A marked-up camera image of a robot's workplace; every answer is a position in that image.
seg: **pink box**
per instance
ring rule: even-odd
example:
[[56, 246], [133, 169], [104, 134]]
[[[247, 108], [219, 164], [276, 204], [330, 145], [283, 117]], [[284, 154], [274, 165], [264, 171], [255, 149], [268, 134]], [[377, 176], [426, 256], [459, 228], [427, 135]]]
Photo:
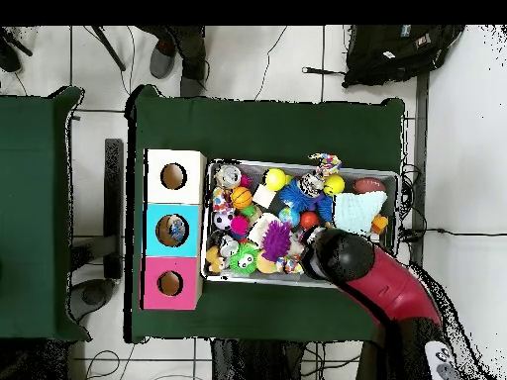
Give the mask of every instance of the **pink box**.
[[[174, 271], [182, 279], [181, 291], [175, 296], [167, 296], [158, 289], [158, 278], [166, 271]], [[201, 290], [202, 279], [199, 273], [198, 258], [146, 257], [145, 294], [141, 296], [143, 300], [142, 309], [191, 311], [197, 305]]]

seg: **yellow ball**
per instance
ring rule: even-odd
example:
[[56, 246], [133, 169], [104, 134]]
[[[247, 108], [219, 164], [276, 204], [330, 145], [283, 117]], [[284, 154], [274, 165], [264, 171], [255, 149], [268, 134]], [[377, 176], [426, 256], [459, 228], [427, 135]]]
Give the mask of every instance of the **yellow ball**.
[[340, 175], [329, 175], [324, 182], [324, 192], [330, 197], [340, 194], [344, 189], [345, 181]]
[[265, 174], [265, 186], [271, 191], [279, 191], [285, 185], [285, 173], [281, 169], [269, 169]]

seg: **orange basketball ball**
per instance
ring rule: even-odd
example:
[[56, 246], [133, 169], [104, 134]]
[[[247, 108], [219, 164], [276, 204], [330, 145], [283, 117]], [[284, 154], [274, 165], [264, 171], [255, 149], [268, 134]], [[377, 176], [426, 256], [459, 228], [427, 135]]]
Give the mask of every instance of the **orange basketball ball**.
[[238, 210], [248, 207], [252, 203], [252, 192], [244, 186], [239, 186], [233, 190], [231, 194], [233, 206]]

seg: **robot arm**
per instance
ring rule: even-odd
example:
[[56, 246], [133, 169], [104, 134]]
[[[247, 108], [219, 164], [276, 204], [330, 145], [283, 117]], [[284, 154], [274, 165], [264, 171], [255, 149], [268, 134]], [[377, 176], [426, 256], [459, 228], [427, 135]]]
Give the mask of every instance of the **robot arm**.
[[303, 236], [301, 264], [337, 285], [385, 326], [386, 380], [459, 380], [442, 321], [425, 288], [363, 237], [316, 227]]

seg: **green table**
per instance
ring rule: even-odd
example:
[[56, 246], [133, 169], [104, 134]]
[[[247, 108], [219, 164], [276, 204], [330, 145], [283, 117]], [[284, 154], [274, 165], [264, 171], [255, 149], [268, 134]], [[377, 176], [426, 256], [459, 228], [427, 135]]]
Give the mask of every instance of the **green table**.
[[66, 130], [81, 94], [0, 97], [0, 337], [88, 337], [66, 310]]
[[335, 289], [205, 282], [191, 312], [139, 309], [143, 149], [199, 150], [208, 159], [309, 164], [313, 152], [344, 166], [400, 171], [404, 104], [238, 102], [162, 98], [140, 86], [127, 104], [129, 157], [125, 338], [215, 336], [297, 341], [371, 338], [373, 321]]

